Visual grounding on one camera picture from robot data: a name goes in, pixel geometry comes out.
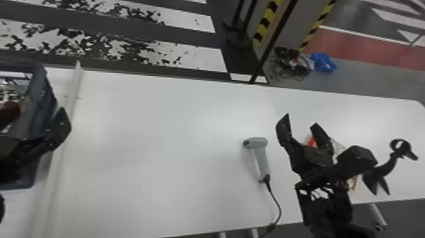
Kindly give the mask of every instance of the gray floor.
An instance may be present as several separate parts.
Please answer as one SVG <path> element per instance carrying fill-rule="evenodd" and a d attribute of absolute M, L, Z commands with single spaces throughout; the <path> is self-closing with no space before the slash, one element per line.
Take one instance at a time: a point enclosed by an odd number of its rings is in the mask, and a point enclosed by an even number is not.
<path fill-rule="evenodd" d="M 275 87 L 412 99 L 425 104 L 425 72 L 333 59 L 333 73 L 312 72 L 304 81 L 270 80 Z"/>

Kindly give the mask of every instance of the table leg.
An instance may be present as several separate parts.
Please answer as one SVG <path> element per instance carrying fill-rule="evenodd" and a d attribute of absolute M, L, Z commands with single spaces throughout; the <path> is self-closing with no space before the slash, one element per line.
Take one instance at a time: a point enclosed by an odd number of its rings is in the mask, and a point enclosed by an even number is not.
<path fill-rule="evenodd" d="M 380 210 L 376 206 L 376 204 L 371 203 L 368 204 L 370 210 L 372 211 L 373 217 L 375 219 L 374 227 L 376 230 L 385 230 L 388 226 L 386 220 L 384 219 L 384 216 L 381 214 Z"/>

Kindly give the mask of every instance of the black pole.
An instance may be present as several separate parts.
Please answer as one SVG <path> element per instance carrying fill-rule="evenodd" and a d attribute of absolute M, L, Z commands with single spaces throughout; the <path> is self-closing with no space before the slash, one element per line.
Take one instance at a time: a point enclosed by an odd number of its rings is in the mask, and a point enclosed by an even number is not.
<path fill-rule="evenodd" d="M 238 36 L 239 40 L 242 39 L 247 33 L 248 25 L 249 25 L 249 22 L 251 21 L 252 14 L 254 14 L 254 10 L 257 6 L 257 2 L 258 0 L 252 0 L 251 4 L 249 5 L 247 16 L 245 17 L 245 21 L 243 22 L 242 29 L 240 29 L 239 31 L 239 36 Z"/>
<path fill-rule="evenodd" d="M 255 72 L 252 74 L 251 79 L 249 80 L 249 84 L 254 84 L 257 80 L 258 74 L 260 74 L 262 67 L 264 66 L 264 63 L 266 62 L 267 58 L 269 57 L 269 54 L 271 50 L 273 49 L 273 46 L 276 44 L 276 41 L 279 38 L 280 32 L 283 30 L 283 27 L 285 27 L 286 23 L 288 22 L 289 17 L 292 14 L 292 11 L 297 4 L 298 0 L 291 0 L 286 7 L 285 13 L 283 14 L 282 18 L 280 19 L 279 25 L 276 27 L 276 30 L 273 33 L 273 36 L 270 39 L 269 44 L 266 47 L 266 50 L 261 56 L 260 62 L 258 63 L 258 67 L 255 70 Z"/>
<path fill-rule="evenodd" d="M 238 23 L 240 12 L 242 11 L 242 6 L 245 0 L 239 0 L 238 6 L 236 8 L 235 16 L 233 16 L 233 20 L 231 21 L 231 24 L 235 26 Z"/>
<path fill-rule="evenodd" d="M 242 11 L 243 4 L 245 4 L 245 0 L 239 0 L 238 6 L 236 7 L 235 14 L 233 16 L 226 15 L 223 18 L 223 25 L 227 30 L 237 31 L 242 28 L 243 22 L 239 20 L 240 12 Z"/>

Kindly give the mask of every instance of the black and white striped floor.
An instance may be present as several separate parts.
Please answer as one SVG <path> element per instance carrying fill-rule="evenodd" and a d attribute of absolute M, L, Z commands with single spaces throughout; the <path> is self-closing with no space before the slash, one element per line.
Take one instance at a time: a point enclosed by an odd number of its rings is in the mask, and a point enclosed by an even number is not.
<path fill-rule="evenodd" d="M 88 68 L 246 81 L 253 50 L 233 49 L 229 0 L 2 0 L 0 55 Z"/>

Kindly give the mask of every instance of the yellow and black hazard stripe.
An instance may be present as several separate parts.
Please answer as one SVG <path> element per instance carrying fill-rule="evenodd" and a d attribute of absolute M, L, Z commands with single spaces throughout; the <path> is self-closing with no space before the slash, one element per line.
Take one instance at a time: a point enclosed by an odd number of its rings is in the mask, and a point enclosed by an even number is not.
<path fill-rule="evenodd" d="M 270 0 L 262 18 L 260 21 L 260 25 L 257 28 L 257 32 L 252 39 L 252 44 L 254 46 L 260 46 L 261 41 L 266 36 L 268 28 L 270 24 L 273 22 L 274 17 L 276 16 L 276 12 L 282 3 L 283 0 Z"/>
<path fill-rule="evenodd" d="M 304 48 L 309 44 L 310 40 L 313 38 L 314 34 L 317 32 L 320 25 L 322 25 L 323 20 L 327 17 L 329 12 L 332 10 L 332 8 L 335 6 L 337 0 L 331 0 L 329 4 L 323 9 L 322 13 L 320 14 L 319 19 L 314 23 L 314 25 L 311 27 L 311 30 L 309 34 L 304 38 L 304 40 L 301 43 L 301 46 L 298 48 L 300 52 L 304 50 Z"/>

